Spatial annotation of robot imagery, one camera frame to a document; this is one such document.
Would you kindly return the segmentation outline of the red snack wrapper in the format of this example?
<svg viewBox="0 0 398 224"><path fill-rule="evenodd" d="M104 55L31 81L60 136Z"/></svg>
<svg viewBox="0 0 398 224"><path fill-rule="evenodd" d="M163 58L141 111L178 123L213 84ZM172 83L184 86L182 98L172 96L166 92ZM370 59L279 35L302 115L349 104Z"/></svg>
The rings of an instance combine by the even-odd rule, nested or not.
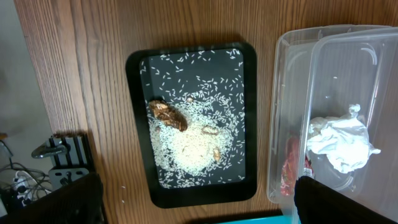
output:
<svg viewBox="0 0 398 224"><path fill-rule="evenodd" d="M285 147L285 161L282 166L280 193L283 196L294 194L295 183L297 180L297 164L300 154L300 139L297 136L291 136Z"/></svg>

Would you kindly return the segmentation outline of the brown food piece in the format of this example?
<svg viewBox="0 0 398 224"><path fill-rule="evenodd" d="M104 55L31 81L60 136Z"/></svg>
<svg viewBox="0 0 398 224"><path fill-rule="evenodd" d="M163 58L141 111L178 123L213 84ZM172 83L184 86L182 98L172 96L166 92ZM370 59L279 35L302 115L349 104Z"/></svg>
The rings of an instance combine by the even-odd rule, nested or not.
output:
<svg viewBox="0 0 398 224"><path fill-rule="evenodd" d="M188 128L186 118L181 112L162 100L153 100L149 103L156 119L163 122L166 126L171 126L180 132L184 132Z"/></svg>

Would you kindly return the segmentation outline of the white napkin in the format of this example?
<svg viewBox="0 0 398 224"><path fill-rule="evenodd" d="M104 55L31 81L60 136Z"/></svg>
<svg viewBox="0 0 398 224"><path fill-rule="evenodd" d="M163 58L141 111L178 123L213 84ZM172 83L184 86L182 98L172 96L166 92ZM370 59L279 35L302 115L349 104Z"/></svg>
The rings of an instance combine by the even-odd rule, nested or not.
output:
<svg viewBox="0 0 398 224"><path fill-rule="evenodd" d="M307 151L326 155L335 170L347 174L363 168L371 155L380 154L369 141L367 127L358 119L361 106L350 105L341 117L316 117L310 121Z"/></svg>

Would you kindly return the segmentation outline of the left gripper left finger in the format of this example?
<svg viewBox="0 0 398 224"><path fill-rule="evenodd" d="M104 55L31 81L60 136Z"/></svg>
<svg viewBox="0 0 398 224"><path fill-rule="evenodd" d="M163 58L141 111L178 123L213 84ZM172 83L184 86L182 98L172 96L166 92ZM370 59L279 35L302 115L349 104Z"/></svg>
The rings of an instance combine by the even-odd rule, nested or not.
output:
<svg viewBox="0 0 398 224"><path fill-rule="evenodd" d="M36 202L1 217L3 224L104 223L103 184L91 172Z"/></svg>

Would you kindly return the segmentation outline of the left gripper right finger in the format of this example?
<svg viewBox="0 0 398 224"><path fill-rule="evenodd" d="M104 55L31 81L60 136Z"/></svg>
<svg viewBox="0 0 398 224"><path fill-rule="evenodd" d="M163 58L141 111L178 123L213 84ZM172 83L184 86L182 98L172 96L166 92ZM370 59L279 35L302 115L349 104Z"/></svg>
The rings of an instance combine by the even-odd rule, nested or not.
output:
<svg viewBox="0 0 398 224"><path fill-rule="evenodd" d="M307 176L295 183L294 203L302 224L395 224Z"/></svg>

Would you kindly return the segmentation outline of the pile of white rice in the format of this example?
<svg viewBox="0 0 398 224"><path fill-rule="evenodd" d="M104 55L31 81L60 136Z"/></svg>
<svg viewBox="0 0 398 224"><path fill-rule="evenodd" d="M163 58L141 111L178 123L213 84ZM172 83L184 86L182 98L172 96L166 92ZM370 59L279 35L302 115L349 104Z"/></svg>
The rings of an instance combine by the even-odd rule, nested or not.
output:
<svg viewBox="0 0 398 224"><path fill-rule="evenodd" d="M150 142L166 189L245 179L243 54L237 49L162 54L141 60L139 74ZM184 132L156 119L149 103L162 100L187 120Z"/></svg>

